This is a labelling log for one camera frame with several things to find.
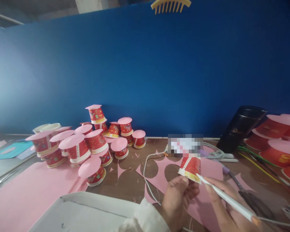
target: yellow wire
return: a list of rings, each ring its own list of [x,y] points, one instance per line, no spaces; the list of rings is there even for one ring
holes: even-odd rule
[[[241,156],[245,157],[247,160],[249,160],[250,162],[252,162],[257,168],[259,168],[261,171],[263,171],[266,175],[268,175],[270,178],[272,178],[275,182],[277,182],[278,184],[280,184],[280,182],[278,180],[276,180],[274,177],[272,177],[270,174],[268,174],[262,167],[260,167],[259,165],[257,165],[253,160],[251,160],[250,158],[248,158],[247,156],[243,155],[242,153],[238,152]]]

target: blue paper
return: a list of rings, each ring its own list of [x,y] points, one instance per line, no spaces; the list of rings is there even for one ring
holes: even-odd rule
[[[10,158],[13,158],[15,156],[18,156],[19,154],[21,154],[23,151],[25,151],[26,149],[28,149],[32,145],[33,145],[33,143],[31,141],[21,142],[21,143],[13,143],[12,145],[0,150],[0,160],[10,159]],[[12,148],[12,147],[15,147],[15,149],[13,151],[6,153],[6,154],[3,154],[3,155],[1,154],[5,150]]]

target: wooden table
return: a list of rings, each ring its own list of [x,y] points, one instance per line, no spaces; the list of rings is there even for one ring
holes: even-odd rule
[[[88,187],[87,192],[102,194],[105,196],[128,200],[136,203],[140,203],[144,198],[145,181],[135,170],[140,165],[141,172],[144,170],[144,164],[147,156],[156,152],[163,152],[168,143],[167,139],[149,139],[146,141],[146,145],[142,149],[136,149],[129,147],[129,155],[123,160],[114,159],[112,164],[107,166],[106,177],[103,182],[96,187]],[[162,160],[162,158],[149,158],[147,163],[149,166],[146,167],[146,177],[153,178],[158,172],[158,166],[154,160]],[[254,193],[257,197],[263,200],[270,209],[274,212],[277,220],[290,223],[288,218],[284,215],[281,208],[290,205],[290,193],[288,193],[280,184],[273,181],[250,161],[243,158],[239,154],[235,154],[235,157],[239,159],[239,163],[224,163],[233,173],[241,173],[242,179],[256,191]],[[178,161],[180,158],[169,158],[173,161]],[[118,166],[125,169],[118,179]],[[165,177],[167,181],[172,180],[178,174],[179,167],[176,165],[168,165],[165,169]],[[224,176],[224,180],[230,179],[229,175]],[[163,194],[157,190],[152,184],[150,188],[153,191],[154,196],[160,202],[163,200]],[[193,228],[193,231],[208,231],[195,219],[188,215],[185,221],[185,227]],[[283,231],[278,227],[269,227],[265,223],[264,231]]]

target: finger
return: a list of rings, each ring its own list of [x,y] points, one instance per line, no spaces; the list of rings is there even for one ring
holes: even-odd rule
[[[229,228],[229,226],[234,222],[227,213],[225,207],[223,206],[219,196],[217,195],[213,187],[208,184],[205,184],[205,187],[212,203],[214,212],[216,214],[219,227],[221,231],[227,231],[227,228]]]

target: green wire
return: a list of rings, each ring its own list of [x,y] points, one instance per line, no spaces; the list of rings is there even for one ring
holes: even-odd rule
[[[272,164],[270,161],[267,161],[267,160],[266,160],[266,159],[264,159],[263,157],[261,157],[261,156],[257,155],[256,153],[254,153],[254,152],[252,152],[252,151],[248,150],[248,149],[247,149],[247,148],[245,148],[245,147],[238,146],[237,148],[238,148],[238,150],[245,151],[245,152],[251,153],[251,154],[253,154],[253,155],[255,155],[255,156],[259,157],[260,159],[262,159],[263,161],[265,161],[265,162],[269,163],[270,165],[276,166],[276,165]]]

